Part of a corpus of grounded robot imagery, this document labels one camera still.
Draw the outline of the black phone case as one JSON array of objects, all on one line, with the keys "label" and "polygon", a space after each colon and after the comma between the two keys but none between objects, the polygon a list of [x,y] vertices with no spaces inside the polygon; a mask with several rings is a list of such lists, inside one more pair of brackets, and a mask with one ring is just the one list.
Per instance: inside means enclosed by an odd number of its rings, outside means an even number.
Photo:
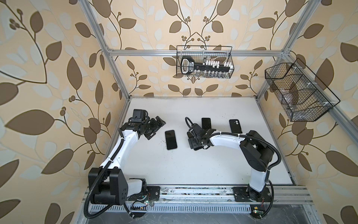
[{"label": "black phone case", "polygon": [[242,128],[238,119],[230,119],[229,125],[231,133],[242,134]]}]

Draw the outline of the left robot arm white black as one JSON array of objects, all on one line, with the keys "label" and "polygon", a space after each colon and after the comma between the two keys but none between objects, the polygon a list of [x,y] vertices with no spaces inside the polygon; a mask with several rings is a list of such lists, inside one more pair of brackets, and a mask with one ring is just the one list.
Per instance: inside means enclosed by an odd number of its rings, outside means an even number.
[{"label": "left robot arm white black", "polygon": [[88,174],[89,193],[84,202],[87,219],[96,218],[115,205],[122,205],[131,218],[137,218],[126,205],[127,199],[134,196],[136,202],[147,204],[150,193],[144,178],[127,180],[122,168],[140,137],[150,140],[165,124],[159,116],[150,118],[146,110],[135,109],[132,117],[118,129],[114,148],[100,167],[92,168]]}]

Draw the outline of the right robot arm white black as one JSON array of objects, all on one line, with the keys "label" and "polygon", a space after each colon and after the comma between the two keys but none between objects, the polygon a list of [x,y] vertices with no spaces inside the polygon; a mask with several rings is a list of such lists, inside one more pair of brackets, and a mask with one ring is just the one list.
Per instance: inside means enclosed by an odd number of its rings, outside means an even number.
[{"label": "right robot arm white black", "polygon": [[279,165],[282,156],[275,146],[267,142],[256,131],[247,134],[216,132],[215,129],[204,129],[193,123],[188,117],[185,122],[189,127],[188,142],[190,148],[197,151],[210,147],[229,147],[240,149],[251,167],[247,197],[252,201],[262,198],[272,168]]}]

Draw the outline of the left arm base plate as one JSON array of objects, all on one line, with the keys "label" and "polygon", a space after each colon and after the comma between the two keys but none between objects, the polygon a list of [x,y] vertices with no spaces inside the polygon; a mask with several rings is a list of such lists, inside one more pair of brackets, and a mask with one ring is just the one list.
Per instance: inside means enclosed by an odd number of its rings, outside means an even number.
[{"label": "left arm base plate", "polygon": [[141,192],[131,195],[127,198],[127,201],[158,201],[160,197],[160,187],[159,186],[146,186]]}]

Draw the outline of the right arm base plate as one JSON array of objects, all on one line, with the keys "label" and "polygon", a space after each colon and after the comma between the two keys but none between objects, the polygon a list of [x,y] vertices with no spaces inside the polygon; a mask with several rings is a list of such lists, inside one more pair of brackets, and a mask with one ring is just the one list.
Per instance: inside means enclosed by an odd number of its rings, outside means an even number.
[{"label": "right arm base plate", "polygon": [[233,187],[234,198],[236,202],[264,203],[272,199],[271,192],[267,187],[263,191],[257,192],[250,187]]}]

